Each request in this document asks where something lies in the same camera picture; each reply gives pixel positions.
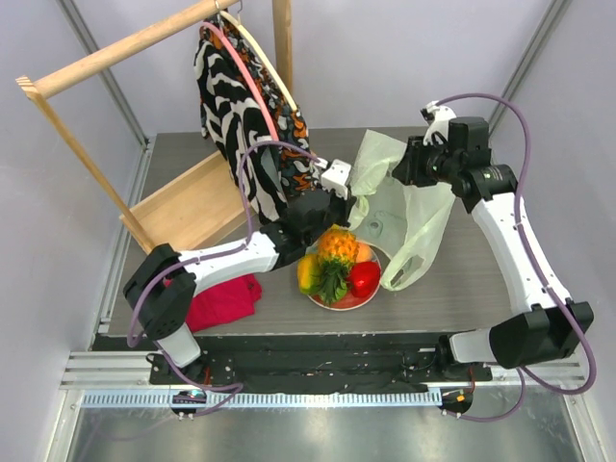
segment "red bell pepper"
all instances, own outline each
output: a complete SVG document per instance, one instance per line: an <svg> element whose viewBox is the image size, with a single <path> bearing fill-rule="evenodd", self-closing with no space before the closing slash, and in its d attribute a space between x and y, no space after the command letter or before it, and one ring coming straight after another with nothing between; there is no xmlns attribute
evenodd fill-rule
<svg viewBox="0 0 616 462"><path fill-rule="evenodd" d="M350 292L354 296L370 295L378 286L381 278L381 268L376 262L363 262L355 265L346 279L350 284Z"/></svg>

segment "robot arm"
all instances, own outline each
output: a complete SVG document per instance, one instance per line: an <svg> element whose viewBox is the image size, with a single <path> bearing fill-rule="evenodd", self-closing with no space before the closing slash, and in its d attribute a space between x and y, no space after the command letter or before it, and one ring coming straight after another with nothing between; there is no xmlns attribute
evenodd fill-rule
<svg viewBox="0 0 616 462"><path fill-rule="evenodd" d="M517 231L520 223L514 219L517 180L509 166L492 165L487 122L480 117L456 118L450 108L434 102L422 114L430 123L427 133L409 139L393 176L418 188L440 181L451 184L451 191L462 199L494 252L513 315L494 327L450 336L446 346L449 359L498 363L511 369L570 356L578 337L554 306L526 254ZM526 218L523 200L521 221L550 287L566 301L585 332L593 320L592 309L586 302L574 303L554 275Z"/></svg>
<svg viewBox="0 0 616 462"><path fill-rule="evenodd" d="M128 281L123 292L135 310L155 276L172 266L182 267L173 271L166 283L154 286L138 314L147 338L157 342L177 367L196 364L202 356L185 323L193 297L245 274L285 267L305 255L306 249L333 224L348 226L348 215L356 200L347 186L350 165L319 159L315 168L319 188L305 192L280 219L252 233L247 243L238 240L179 253L169 244L158 245Z"/></svg>

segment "clothes hanger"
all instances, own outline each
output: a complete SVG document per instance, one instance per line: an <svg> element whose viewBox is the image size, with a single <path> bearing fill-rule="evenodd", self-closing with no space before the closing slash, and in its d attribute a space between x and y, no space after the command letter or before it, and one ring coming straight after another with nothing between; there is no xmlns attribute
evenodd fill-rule
<svg viewBox="0 0 616 462"><path fill-rule="evenodd" d="M218 4L218 0L214 0L214 1L218 8L218 12L224 13L220 10L220 5ZM240 58L240 55L238 54L236 49L233 47L229 39L224 36L224 33L222 32L221 29L219 29L214 24L208 21L203 21L203 27L205 27L206 29L209 29L215 36L217 36L220 42L222 43L222 45L227 49L227 51L231 55L231 58L233 59L236 66L240 70L242 76L244 77L244 80L246 81L246 84L248 85L248 88L250 89L250 92L252 93L252 97L259 105L259 109L261 109L261 113L263 114L263 117L266 120L266 125L268 126L269 135L271 136L273 140L278 141L278 131L276 130L276 126L274 125L273 120L271 119L268 106L263 100L263 96L261 95L261 92L259 92L259 90L257 89L257 86L254 83L254 80L252 79L250 72L248 71L244 62L242 61L242 58Z"/></svg>
<svg viewBox="0 0 616 462"><path fill-rule="evenodd" d="M291 107L291 110L292 111L297 111L297 105L295 104L295 101L293 100L293 97L291 96L291 94L287 90L287 87L285 86L285 84L282 82L282 79L278 75L278 72L276 72L276 69L271 64L270 60L268 59L268 56L265 54L265 52L263 51L261 46L259 46L259 43L257 43L257 40L254 39L254 37L242 25L242 22L240 22L240 11L243 8L244 8L244 3L242 1L240 1L240 10L238 11L238 19L233 17L232 14L229 14L225 10L219 10L219 14L222 17L224 17L227 21L229 21L231 24L233 24L235 26L235 28L240 32L242 37L244 37L245 40L250 44L250 47L252 48L252 51L254 51L255 55L257 55L259 57L259 59L261 60L261 63L263 63L265 68L268 70L269 75L271 76L273 81L280 88L280 92L282 92L282 95L287 100L287 103Z"/></svg>

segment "pineapple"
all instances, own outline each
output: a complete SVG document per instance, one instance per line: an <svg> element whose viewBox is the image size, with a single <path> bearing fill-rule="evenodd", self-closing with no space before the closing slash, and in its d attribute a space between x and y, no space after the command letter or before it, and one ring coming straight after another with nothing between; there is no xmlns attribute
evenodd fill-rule
<svg viewBox="0 0 616 462"><path fill-rule="evenodd" d="M355 264L359 243L355 236L336 225L319 239L317 255L321 263L319 296L326 305L340 300L348 292L347 277Z"/></svg>

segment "wooden rod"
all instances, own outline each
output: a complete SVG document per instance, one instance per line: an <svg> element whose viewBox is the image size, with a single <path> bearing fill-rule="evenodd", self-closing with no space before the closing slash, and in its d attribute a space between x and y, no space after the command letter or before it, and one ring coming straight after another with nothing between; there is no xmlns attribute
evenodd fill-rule
<svg viewBox="0 0 616 462"><path fill-rule="evenodd" d="M105 193L112 199L114 204L119 208L119 210L124 214L126 219L130 221L131 225L135 232L139 233L139 238L150 248L154 248L156 245L149 238L137 218L130 211L128 206L124 203L122 198L116 192L114 187L111 185L109 180L105 177L102 171L96 166L94 161L90 158L84 146L82 146L73 136L72 133L68 130L62 119L51 105L47 102L47 100L40 94L38 91L36 84L33 84L30 79L26 76L19 77L16 80L17 84L21 87L22 90L26 93L28 98L35 103L35 105L40 109L40 111L47 117L47 120L54 126L54 128L58 131L60 136L66 141L68 147L75 153L75 155L79 158L79 160L86 166L88 171L92 174L94 179L98 182L98 184L105 190Z"/></svg>
<svg viewBox="0 0 616 462"><path fill-rule="evenodd" d="M238 0L218 0L223 10ZM129 58L145 48L176 34L187 27L211 16L218 11L215 0L202 0L199 3L176 13L167 19L157 22L132 36L123 38L105 48L98 50L85 58L69 64L56 72L35 82L35 86L44 99L69 89L120 61Z"/></svg>
<svg viewBox="0 0 616 462"><path fill-rule="evenodd" d="M291 28L291 0L271 0L273 38L276 46L276 70L293 94L293 40Z"/></svg>

